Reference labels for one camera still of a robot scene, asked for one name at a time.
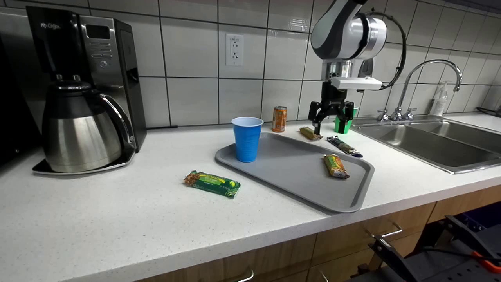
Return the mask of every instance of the wire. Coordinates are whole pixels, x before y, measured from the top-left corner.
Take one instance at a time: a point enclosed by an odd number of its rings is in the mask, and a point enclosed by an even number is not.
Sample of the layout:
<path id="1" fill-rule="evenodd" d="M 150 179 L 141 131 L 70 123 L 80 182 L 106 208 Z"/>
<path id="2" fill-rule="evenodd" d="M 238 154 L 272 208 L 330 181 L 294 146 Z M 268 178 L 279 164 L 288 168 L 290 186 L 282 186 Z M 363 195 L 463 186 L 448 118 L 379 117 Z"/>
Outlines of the wire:
<path id="1" fill-rule="evenodd" d="M 396 20 L 393 16 L 390 16 L 390 15 L 377 13 L 377 12 L 373 10 L 368 16 L 379 16 L 379 18 L 383 18 L 383 20 L 393 23 L 398 27 L 398 30 L 401 32 L 401 37 L 402 37 L 401 63 L 396 68 L 396 73 L 394 73 L 393 79 L 388 82 L 388 85 L 382 85 L 379 88 L 382 92 L 382 90 L 391 88 L 396 84 L 396 81 L 401 77 L 402 71 L 404 71 L 405 60 L 407 60 L 407 35 L 405 35 L 402 26 L 399 23 L 396 23 Z"/>
<path id="2" fill-rule="evenodd" d="M 424 247 L 423 251 L 427 253 L 445 253 L 445 255 L 452 255 L 452 256 L 459 256 L 459 258 L 470 258 L 470 259 L 476 259 L 476 261 L 490 261 L 490 262 L 501 262 L 499 258 L 476 258 L 471 255 L 465 255 L 465 253 L 459 253 L 459 251 L 451 251 L 451 250 L 438 250 L 438 248 L 432 248 L 432 247 Z"/>

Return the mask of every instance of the white countertop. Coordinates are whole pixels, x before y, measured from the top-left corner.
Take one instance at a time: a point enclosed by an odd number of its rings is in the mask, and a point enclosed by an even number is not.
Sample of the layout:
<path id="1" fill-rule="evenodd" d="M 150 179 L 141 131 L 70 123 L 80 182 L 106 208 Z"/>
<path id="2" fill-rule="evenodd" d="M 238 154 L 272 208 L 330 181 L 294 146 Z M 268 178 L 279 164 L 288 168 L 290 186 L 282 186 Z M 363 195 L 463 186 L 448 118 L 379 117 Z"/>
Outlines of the white countertop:
<path id="1" fill-rule="evenodd" d="M 498 118 L 451 120 L 501 132 Z M 304 140 L 302 126 L 285 137 Z M 326 215 L 216 165 L 230 128 L 149 132 L 131 165 L 86 178 L 33 176 L 42 154 L 30 156 L 0 171 L 1 281 L 135 281 L 501 184 L 501 167 L 451 176 L 355 132 L 341 139 L 376 170 L 351 215 Z M 243 187 L 235 200 L 186 189 L 192 170 Z"/>

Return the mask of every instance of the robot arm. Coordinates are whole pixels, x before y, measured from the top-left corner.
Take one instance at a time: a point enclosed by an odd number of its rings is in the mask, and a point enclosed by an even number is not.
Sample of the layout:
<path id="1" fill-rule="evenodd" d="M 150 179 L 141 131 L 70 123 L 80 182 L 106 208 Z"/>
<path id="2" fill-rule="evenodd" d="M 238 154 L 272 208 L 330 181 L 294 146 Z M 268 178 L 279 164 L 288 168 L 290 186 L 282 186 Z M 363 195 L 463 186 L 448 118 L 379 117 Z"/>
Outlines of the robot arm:
<path id="1" fill-rule="evenodd" d="M 310 38 L 315 54 L 324 60 L 324 84 L 321 103 L 311 103 L 308 120 L 315 134 L 324 118 L 337 115 L 340 132 L 354 118 L 352 104 L 344 106 L 347 90 L 379 90 L 380 82 L 374 79 L 358 79 L 358 71 L 352 60 L 369 60 L 376 57 L 385 45 L 385 23 L 368 18 L 360 12 L 366 0 L 335 0 L 327 13 L 318 21 Z"/>

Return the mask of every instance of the coffee maker base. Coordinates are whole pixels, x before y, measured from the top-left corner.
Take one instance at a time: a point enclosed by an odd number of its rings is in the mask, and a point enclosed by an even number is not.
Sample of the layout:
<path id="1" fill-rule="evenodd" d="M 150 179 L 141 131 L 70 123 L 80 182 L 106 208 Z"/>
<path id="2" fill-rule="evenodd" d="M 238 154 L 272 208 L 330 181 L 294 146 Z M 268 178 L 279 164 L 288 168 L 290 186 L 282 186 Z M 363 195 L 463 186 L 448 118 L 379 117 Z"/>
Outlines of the coffee maker base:
<path id="1" fill-rule="evenodd" d="M 113 162 L 113 164 L 110 164 L 110 165 L 106 165 L 103 168 L 97 168 L 97 170 L 91 170 L 91 171 L 81 171 L 81 173 L 53 171 L 48 167 L 47 161 L 42 161 L 36 167 L 33 167 L 33 175 L 36 175 L 36 176 L 55 176 L 55 178 L 100 175 L 100 173 L 105 173 L 105 171 L 113 171 L 113 170 L 127 167 L 133 156 L 135 156 L 135 153 L 124 154 L 120 159 L 117 159 L 116 162 Z"/>

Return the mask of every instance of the food item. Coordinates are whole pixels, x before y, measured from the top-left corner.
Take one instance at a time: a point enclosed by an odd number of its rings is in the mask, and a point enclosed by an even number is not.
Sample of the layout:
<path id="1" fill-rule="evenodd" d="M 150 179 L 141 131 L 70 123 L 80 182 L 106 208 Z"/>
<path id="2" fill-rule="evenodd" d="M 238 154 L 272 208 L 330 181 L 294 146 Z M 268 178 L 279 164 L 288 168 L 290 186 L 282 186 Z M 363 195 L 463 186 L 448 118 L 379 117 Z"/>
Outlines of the food item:
<path id="1" fill-rule="evenodd" d="M 322 139 L 321 135 L 315 135 L 315 132 L 310 128 L 301 128 L 299 134 L 310 142 L 318 142 Z"/>
<path id="2" fill-rule="evenodd" d="M 283 132 L 285 123 L 286 123 L 286 107 L 275 107 L 272 110 L 271 131 L 272 132 Z"/>
<path id="3" fill-rule="evenodd" d="M 335 154 L 329 154 L 324 159 L 326 168 L 329 176 L 333 179 L 347 179 L 349 176 L 346 175 L 344 165 L 341 159 L 338 159 Z"/>
<path id="4" fill-rule="evenodd" d="M 199 173 L 199 171 L 191 171 L 185 178 L 185 186 L 203 190 L 203 192 L 222 195 L 230 200 L 235 198 L 235 195 L 239 189 L 239 184 L 232 179 L 224 179 L 219 176 L 205 175 L 205 173 Z"/>
<path id="5" fill-rule="evenodd" d="M 354 148 L 349 145 L 343 143 L 338 137 L 329 137 L 327 143 L 333 145 L 337 150 L 343 151 L 346 156 L 362 159 L 363 156 L 357 153 Z"/>

